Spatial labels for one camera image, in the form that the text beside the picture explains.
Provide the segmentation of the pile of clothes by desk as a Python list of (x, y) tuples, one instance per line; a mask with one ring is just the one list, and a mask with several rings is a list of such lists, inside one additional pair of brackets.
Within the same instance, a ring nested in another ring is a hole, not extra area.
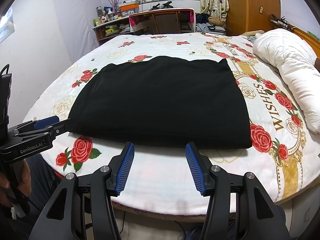
[(208, 14), (196, 14), (196, 31), (199, 33), (209, 33), (225, 35), (225, 23), (218, 18), (213, 18)]

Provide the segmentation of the floral rose bed blanket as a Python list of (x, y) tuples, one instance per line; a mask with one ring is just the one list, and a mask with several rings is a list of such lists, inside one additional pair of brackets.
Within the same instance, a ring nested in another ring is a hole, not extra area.
[[(253, 172), (270, 197), (282, 203), (319, 183), (319, 136), (311, 134), (304, 122), (297, 126), (289, 117), (283, 97), (290, 91), (272, 67), (253, 55), (252, 47), (244, 36), (120, 35), (71, 65), (42, 93), (25, 119), (55, 115), (65, 120), (84, 88), (81, 77), (91, 79), (109, 63), (134, 66), (163, 55), (211, 61), (233, 56), (229, 66), (249, 106), (255, 145), (249, 150), (202, 153), (229, 173)], [(184, 150), (149, 146), (136, 146), (125, 190), (113, 199), (119, 209), (167, 219), (199, 219), (208, 201), (196, 190)]]

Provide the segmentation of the white folded duvet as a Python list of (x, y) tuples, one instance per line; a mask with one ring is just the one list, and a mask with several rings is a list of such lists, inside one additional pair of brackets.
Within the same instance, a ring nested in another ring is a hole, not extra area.
[(303, 111), (307, 128), (319, 133), (319, 70), (317, 55), (311, 46), (296, 34), (274, 29), (256, 34), (253, 52), (276, 67), (296, 103)]

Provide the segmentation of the wooden headboard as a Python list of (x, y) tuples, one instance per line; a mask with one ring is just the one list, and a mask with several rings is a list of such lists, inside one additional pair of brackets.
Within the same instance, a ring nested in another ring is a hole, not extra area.
[(311, 46), (311, 48), (315, 51), (316, 55), (319, 57), (320, 44), (319, 44), (319, 38), (316, 35), (314, 35), (313, 33), (309, 32), (309, 31), (305, 32), (302, 29), (300, 29), (294, 25), (291, 25), (285, 19), (285, 17), (278, 18), (274, 14), (270, 14), (268, 16), (268, 20), (270, 22), (272, 22), (277, 28), (286, 29), (286, 30), (296, 34), (304, 41), (306, 41)]

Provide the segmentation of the brown teddy bear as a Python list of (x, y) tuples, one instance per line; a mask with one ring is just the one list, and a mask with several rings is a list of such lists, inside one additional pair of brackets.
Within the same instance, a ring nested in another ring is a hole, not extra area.
[(318, 70), (318, 72), (320, 72), (320, 58), (319, 57), (315, 60), (315, 68)]

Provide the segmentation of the orange lidded storage box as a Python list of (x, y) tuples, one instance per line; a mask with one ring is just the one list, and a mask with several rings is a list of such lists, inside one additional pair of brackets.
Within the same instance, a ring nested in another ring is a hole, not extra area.
[(129, 1), (119, 4), (120, 12), (123, 16), (135, 14), (139, 12), (139, 2)]

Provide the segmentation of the wooden desk with pink sides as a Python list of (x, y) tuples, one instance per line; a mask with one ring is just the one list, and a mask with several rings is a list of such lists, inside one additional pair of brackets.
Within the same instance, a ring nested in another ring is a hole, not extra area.
[(130, 15), (129, 24), (136, 35), (194, 33), (196, 15), (189, 8), (159, 9)]

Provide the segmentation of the wooden wardrobe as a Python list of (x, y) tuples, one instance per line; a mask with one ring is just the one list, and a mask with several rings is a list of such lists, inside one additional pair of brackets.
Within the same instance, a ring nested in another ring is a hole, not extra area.
[(248, 31), (269, 31), (274, 24), (268, 19), (280, 17), (280, 0), (228, 0), (226, 35), (238, 36)]

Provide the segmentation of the low shelf with clutter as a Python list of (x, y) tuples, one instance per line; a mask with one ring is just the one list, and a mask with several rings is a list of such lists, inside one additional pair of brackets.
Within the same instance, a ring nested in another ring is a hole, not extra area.
[(116, 36), (130, 34), (129, 16), (120, 17), (97, 25), (93, 28), (93, 31), (99, 46)]

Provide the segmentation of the large black coat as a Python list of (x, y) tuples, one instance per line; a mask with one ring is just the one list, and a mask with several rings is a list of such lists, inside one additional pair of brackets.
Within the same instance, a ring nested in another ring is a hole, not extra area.
[(158, 56), (108, 64), (77, 96), (73, 132), (140, 145), (252, 146), (244, 97), (226, 60)]

